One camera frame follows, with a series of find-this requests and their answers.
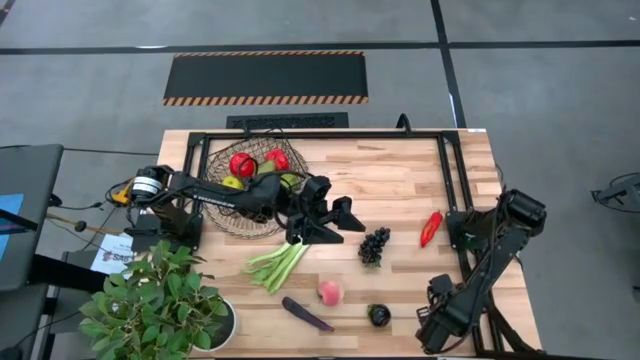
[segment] wire basket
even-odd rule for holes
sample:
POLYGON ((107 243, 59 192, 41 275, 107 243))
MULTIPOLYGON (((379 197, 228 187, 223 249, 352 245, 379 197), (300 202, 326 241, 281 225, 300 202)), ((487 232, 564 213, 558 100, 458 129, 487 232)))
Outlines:
MULTIPOLYGON (((309 167, 306 161, 284 136, 281 139, 276 139, 256 135, 209 155, 205 180, 220 184, 225 177, 233 175, 229 169, 229 163, 231 157, 239 152, 249 154, 258 164, 262 164, 266 160, 267 153, 274 149, 281 149, 287 155, 290 171, 308 173, 309 167)), ((211 221, 218 228, 239 238, 259 239, 283 230, 273 219, 265 224, 258 224, 242 217, 233 209, 212 204, 203 204, 203 206, 211 221)))

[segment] green apple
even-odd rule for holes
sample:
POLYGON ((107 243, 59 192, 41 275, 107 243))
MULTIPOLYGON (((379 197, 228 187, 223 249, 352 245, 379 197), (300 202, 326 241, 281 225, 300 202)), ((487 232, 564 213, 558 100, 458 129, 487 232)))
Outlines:
POLYGON ((233 175, 229 175, 227 177, 225 177, 222 180, 222 185, 224 186, 228 186, 234 189, 238 189, 238 190, 243 190, 244 189, 244 184, 242 183, 242 181, 240 181, 240 179, 238 179, 237 177, 233 176, 233 175))
POLYGON ((276 163, 273 160, 265 161, 258 166, 258 174, 276 171, 276 163))
POLYGON ((293 174, 283 174, 280 176, 280 183, 287 189, 291 186, 292 190, 295 190, 298 183, 300 183, 300 178, 293 174))

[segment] concrete floor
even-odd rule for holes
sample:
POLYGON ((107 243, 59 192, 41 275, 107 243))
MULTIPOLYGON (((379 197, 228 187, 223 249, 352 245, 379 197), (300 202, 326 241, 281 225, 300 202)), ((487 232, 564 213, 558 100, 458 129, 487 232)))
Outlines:
MULTIPOLYGON (((634 0, 441 0, 449 41, 640 39, 634 0)), ((437 41, 426 0, 17 0, 0 48, 437 41)), ((352 127, 453 127, 438 50, 366 51, 367 105, 164 108, 171 54, 0 56, 0 145, 155 152, 168 128, 222 128, 227 115, 349 111, 352 127)), ((636 359, 640 223, 589 190, 638 171, 640 48, 453 50, 467 125, 487 128, 510 187, 544 202, 545 232, 523 254, 544 348, 636 359)), ((56 193, 69 205, 154 157, 65 153, 56 193)), ((63 213, 101 224, 110 209, 63 213)), ((109 226, 125 225, 121 212, 109 226)), ((47 225, 38 248, 84 243, 47 225)), ((76 340, 54 358, 79 358, 76 340)))

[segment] black grapes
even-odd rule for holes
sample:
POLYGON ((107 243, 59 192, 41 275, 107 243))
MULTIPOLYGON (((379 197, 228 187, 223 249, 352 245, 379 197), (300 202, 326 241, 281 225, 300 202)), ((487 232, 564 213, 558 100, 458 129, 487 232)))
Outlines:
POLYGON ((383 227, 365 236, 365 240, 360 244, 358 256, 366 267, 380 267, 382 248, 390 238, 391 229, 383 227))

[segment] wooden tabletop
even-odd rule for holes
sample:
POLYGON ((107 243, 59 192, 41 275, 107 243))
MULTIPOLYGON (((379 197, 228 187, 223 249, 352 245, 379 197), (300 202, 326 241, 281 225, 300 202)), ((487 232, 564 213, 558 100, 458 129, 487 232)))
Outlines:
MULTIPOLYGON (((165 132, 159 164, 182 169, 189 132, 165 132)), ((460 138, 474 205, 492 207, 500 184, 487 133, 460 130, 460 138)), ((344 244, 312 246, 280 291, 269 296, 264 288, 252 285, 242 269, 249 258, 278 248, 284 234, 241 240, 205 222, 198 255, 208 262, 197 270, 216 276, 216 280, 207 280, 207 285, 218 287, 239 317, 236 336, 215 356, 424 356, 420 342, 414 337, 419 328, 415 312, 427 304, 428 281, 443 273, 448 273, 454 282, 461 281, 446 226, 440 227, 426 248, 419 247, 420 231, 428 216, 436 210, 448 210, 435 140, 290 142, 308 162, 310 172, 331 179, 329 202, 350 196, 352 211, 367 226, 367 233, 381 226, 391 229, 391 240, 382 253, 382 267, 371 270, 360 263, 357 252, 363 233, 341 232, 344 244), (326 307, 320 303, 315 289, 324 280, 335 280, 344 288, 340 305, 326 307), (284 296, 305 305, 336 331, 321 333, 293 317, 280 305, 284 296), (392 320, 387 327, 377 329, 369 324, 366 307, 371 303, 390 308, 392 320)), ((215 140, 211 151, 231 143, 215 140)), ((458 204, 463 204, 453 150, 449 148, 448 154, 458 204)), ((493 293, 498 308, 513 328, 531 346, 540 348, 524 277, 517 263, 505 270, 493 293)), ((486 347, 490 349, 488 326, 486 323, 483 326, 486 347)), ((471 340, 451 354, 474 355, 471 340)), ((194 352, 192 356, 212 354, 194 352)))

